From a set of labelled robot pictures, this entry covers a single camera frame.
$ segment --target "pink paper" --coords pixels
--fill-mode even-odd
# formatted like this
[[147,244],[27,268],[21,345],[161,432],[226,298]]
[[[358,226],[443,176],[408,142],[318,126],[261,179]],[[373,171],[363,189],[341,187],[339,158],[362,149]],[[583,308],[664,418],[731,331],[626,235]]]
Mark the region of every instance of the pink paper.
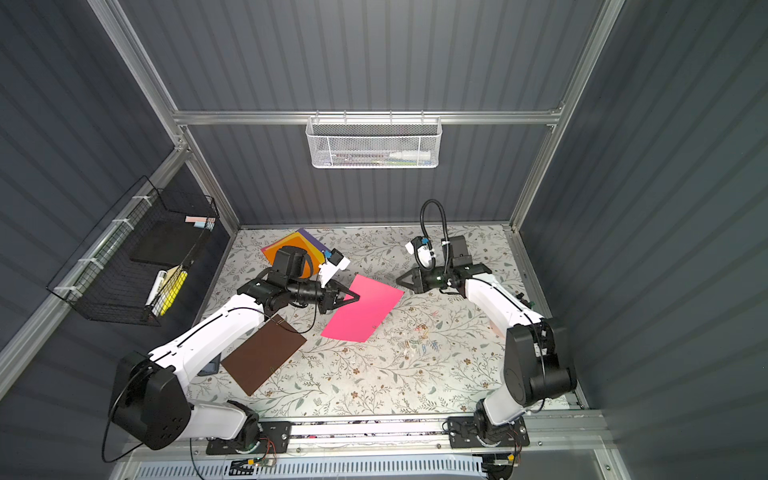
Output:
[[365,342],[405,293],[362,275],[355,276],[349,289],[360,295],[360,300],[339,308],[321,336],[347,342]]

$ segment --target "white mesh basket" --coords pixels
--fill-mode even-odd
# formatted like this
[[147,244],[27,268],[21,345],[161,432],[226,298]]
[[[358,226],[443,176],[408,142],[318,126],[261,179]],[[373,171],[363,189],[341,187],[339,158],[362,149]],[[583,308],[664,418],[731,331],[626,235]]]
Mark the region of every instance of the white mesh basket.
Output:
[[317,168],[434,168],[440,152],[439,118],[412,123],[349,123],[310,118],[306,139]]

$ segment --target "black notebook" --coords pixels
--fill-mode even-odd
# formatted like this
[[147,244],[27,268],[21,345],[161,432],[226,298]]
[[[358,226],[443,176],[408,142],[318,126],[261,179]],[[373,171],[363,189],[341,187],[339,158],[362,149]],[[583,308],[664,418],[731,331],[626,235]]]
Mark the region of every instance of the black notebook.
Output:
[[141,263],[152,263],[161,266],[181,265],[187,255],[195,248],[202,246],[210,235],[207,228],[197,228],[186,222],[157,222],[139,240],[131,252],[131,260]]

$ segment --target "black wire basket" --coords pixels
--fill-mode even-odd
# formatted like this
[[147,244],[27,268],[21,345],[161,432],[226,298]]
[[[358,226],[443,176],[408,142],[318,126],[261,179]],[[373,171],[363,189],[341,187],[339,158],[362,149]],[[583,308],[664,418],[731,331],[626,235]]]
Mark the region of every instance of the black wire basket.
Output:
[[153,188],[137,198],[125,218],[112,220],[111,235],[77,261],[77,274],[60,280],[60,270],[48,284],[86,319],[159,326],[219,217],[202,194]]

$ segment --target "brown paper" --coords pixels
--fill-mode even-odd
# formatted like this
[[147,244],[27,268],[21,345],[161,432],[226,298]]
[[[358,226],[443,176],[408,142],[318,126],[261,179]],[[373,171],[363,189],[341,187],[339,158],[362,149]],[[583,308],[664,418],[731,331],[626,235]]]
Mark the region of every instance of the brown paper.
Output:
[[275,315],[222,360],[221,365],[246,395],[251,396],[305,342],[303,335],[296,333],[288,322]]

